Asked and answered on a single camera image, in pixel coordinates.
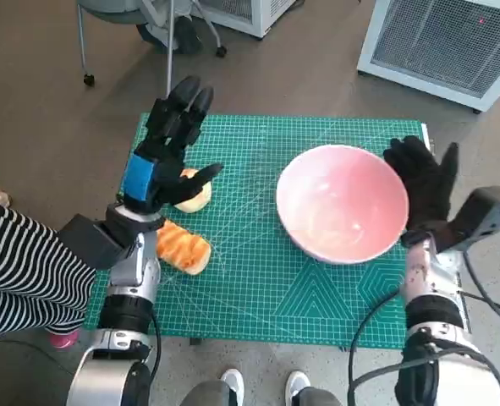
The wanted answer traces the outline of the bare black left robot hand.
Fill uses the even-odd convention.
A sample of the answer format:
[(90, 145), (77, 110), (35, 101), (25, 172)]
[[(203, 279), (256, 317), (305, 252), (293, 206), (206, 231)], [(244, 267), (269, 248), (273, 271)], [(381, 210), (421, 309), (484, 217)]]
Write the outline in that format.
[(186, 148), (201, 134), (214, 91), (197, 76), (181, 80), (165, 99), (156, 99), (145, 123), (146, 136), (130, 154), (122, 184), (131, 211), (152, 214), (197, 196), (223, 169), (219, 162), (193, 177), (182, 174)]

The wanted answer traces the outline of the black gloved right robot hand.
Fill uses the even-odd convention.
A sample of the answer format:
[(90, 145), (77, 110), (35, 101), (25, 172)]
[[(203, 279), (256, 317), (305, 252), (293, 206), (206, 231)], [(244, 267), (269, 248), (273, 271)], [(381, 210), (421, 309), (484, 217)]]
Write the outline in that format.
[(422, 140), (410, 135), (390, 140), (383, 156), (401, 178), (408, 194), (406, 229), (427, 232), (443, 227), (448, 220), (458, 174), (459, 145), (450, 143), (438, 162)]

